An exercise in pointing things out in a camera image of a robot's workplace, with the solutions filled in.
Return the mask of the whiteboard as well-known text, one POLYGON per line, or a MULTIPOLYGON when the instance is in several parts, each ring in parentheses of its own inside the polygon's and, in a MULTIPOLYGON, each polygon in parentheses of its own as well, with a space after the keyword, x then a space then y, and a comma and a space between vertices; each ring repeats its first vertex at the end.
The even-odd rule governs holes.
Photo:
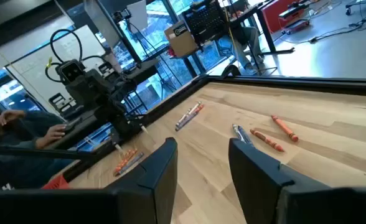
MULTIPOLYGON (((74 34, 66 34, 54 40, 54 49, 62 60, 78 59, 80 55, 77 37, 80 38, 83 49, 83 57, 105 54, 103 46, 88 26, 75 30, 74 34)), ((45 76, 45 68, 48 60, 58 62, 58 57, 53 54, 49 44, 32 52, 31 54, 16 60, 8 65, 7 70, 16 80, 47 110, 57 113, 49 103, 49 98, 61 93, 65 98, 70 95, 62 83, 53 82, 45 76)))

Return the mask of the white panel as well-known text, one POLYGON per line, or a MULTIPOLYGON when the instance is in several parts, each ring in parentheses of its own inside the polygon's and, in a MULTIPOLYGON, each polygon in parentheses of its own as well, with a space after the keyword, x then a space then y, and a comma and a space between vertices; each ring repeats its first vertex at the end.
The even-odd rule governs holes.
POLYGON ((131 27, 131 31, 134 34, 148 27, 146 0, 141 0, 136 3, 127 5, 126 8, 131 14, 131 17, 128 21, 131 27))

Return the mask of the person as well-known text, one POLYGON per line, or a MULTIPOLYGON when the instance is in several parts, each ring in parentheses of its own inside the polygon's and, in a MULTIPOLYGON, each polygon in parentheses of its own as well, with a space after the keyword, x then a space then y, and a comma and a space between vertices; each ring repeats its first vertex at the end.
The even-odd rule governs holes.
POLYGON ((258 29, 255 27, 237 27, 232 30, 233 53, 245 70, 255 70, 253 64, 263 63, 258 37, 258 29), (251 60, 246 57, 245 49, 252 50, 251 60))
MULTIPOLYGON (((0 125, 0 145, 36 149, 36 140, 45 136, 50 127, 65 124, 63 119, 46 111, 23 111, 26 112, 23 118, 0 125)), ((19 188, 40 188, 71 163, 71 159, 0 155, 1 170, 19 188)))

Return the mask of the black pegboard crate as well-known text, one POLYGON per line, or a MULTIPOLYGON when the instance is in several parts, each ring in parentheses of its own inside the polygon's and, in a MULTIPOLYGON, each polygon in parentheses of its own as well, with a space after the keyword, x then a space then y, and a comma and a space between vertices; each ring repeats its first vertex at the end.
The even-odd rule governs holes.
POLYGON ((223 34, 228 24, 218 0, 193 4, 182 16, 198 46, 223 34))

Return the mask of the black frame clamp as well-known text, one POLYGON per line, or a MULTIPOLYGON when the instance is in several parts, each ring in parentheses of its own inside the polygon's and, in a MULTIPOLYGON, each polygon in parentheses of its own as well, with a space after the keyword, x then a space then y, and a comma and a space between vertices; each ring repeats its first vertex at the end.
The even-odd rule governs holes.
POLYGON ((238 67, 236 67, 235 65, 228 65, 227 67, 225 67, 222 74, 220 75, 220 79, 227 78, 228 76, 241 76, 238 67))

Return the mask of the cardboard box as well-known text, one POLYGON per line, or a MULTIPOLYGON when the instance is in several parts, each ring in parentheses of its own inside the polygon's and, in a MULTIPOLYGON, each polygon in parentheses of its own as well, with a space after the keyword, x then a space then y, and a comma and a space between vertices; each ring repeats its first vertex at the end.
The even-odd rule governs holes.
POLYGON ((194 53, 198 46, 184 21, 170 26, 164 34, 176 57, 185 57, 194 53))

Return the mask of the black desk beam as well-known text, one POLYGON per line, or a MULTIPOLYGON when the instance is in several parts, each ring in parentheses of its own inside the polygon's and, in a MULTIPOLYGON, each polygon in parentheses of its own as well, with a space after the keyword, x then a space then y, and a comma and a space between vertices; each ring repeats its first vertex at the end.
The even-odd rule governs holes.
POLYGON ((96 154, 90 152, 75 152, 75 151, 66 151, 58 149, 56 150, 28 149, 23 147, 3 146, 3 145, 0 145, 0 155, 46 157, 46 158, 74 159, 74 160, 94 159, 96 157, 96 154))

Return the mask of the red black floor equipment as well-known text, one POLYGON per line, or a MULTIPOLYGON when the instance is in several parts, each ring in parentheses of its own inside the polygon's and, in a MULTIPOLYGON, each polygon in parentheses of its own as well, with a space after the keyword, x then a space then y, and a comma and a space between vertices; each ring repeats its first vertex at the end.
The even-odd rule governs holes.
POLYGON ((284 27, 280 24, 281 33, 291 35, 292 33, 304 29, 310 25, 309 19, 300 19, 299 16, 308 6, 300 4, 298 6, 289 6, 288 10, 279 14, 279 22, 288 22, 284 27))

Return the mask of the blue crayon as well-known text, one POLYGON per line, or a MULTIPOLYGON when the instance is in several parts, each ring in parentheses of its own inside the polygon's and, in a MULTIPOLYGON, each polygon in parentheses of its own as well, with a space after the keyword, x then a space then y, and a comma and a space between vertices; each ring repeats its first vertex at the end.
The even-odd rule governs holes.
POLYGON ((175 131, 179 131, 182 129, 189 121, 191 121, 195 116, 197 116, 199 111, 195 111, 192 114, 188 115, 185 120, 183 120, 176 128, 175 131))
POLYGON ((238 131, 242 137, 242 139, 247 143, 249 144, 251 147, 254 147, 254 144, 252 143, 249 135, 247 134, 247 132, 241 127, 241 126, 238 126, 238 131))

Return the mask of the red cabinet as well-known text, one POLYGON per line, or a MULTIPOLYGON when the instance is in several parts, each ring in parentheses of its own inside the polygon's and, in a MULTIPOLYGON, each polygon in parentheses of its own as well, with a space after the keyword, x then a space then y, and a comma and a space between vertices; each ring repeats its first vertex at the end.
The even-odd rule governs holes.
POLYGON ((281 13, 288 10, 288 5, 293 2, 295 2, 295 0, 273 0, 269 5, 262 9, 266 25, 271 33, 279 31, 282 27, 286 27, 299 18, 299 13, 302 11, 299 11, 286 19, 279 17, 281 13))

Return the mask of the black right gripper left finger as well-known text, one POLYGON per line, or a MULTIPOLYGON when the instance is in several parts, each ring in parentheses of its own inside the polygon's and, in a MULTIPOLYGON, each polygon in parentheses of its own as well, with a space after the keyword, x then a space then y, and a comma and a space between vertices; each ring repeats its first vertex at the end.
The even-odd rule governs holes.
POLYGON ((0 224, 170 224, 177 159, 167 138, 104 189, 0 190, 0 224))

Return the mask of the person's hand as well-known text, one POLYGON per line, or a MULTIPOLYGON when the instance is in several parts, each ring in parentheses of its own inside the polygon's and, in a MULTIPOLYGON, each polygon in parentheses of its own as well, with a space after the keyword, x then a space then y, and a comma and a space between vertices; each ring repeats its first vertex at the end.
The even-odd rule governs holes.
POLYGON ((23 118, 26 112, 23 110, 4 110, 0 114, 0 125, 4 126, 8 122, 14 121, 19 118, 23 118))
POLYGON ((66 124, 57 124, 50 127, 45 136, 36 140, 36 149, 44 149, 53 142, 63 138, 65 136, 66 127, 66 124))

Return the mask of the black desk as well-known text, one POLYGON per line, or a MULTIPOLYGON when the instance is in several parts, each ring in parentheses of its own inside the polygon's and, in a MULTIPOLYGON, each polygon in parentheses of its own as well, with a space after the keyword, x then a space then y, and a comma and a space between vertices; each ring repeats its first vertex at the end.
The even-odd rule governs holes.
POLYGON ((269 47, 268 52, 263 52, 263 55, 278 55, 278 54, 291 54, 295 51, 295 48, 292 47, 289 50, 276 50, 274 45, 274 41, 272 40, 271 33, 268 30, 268 26, 266 24, 265 17, 263 15, 263 9, 271 4, 274 0, 265 0, 260 3, 256 3, 254 6, 250 6, 247 10, 244 11, 243 14, 236 16, 235 18, 228 19, 229 25, 231 28, 239 26, 244 20, 250 18, 254 14, 258 16, 258 20, 260 22, 261 28, 263 30, 263 34, 266 38, 266 42, 269 47))

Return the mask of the black labelled device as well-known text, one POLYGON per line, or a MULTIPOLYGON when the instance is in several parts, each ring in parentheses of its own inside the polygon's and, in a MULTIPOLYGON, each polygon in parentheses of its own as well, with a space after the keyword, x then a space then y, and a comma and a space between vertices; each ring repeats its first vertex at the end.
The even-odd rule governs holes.
POLYGON ((61 93, 56 93, 49 98, 49 103, 65 120, 71 120, 77 104, 72 97, 65 98, 61 93))
POLYGON ((103 78, 107 78, 115 72, 113 66, 109 62, 104 62, 103 64, 99 65, 98 70, 100 71, 100 74, 103 78))

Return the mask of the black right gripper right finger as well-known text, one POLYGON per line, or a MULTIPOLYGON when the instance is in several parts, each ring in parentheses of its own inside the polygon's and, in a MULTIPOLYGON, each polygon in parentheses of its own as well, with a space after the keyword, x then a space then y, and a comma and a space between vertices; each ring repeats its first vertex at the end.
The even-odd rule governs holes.
POLYGON ((247 224, 366 224, 366 187, 330 187, 237 138, 228 160, 247 224))

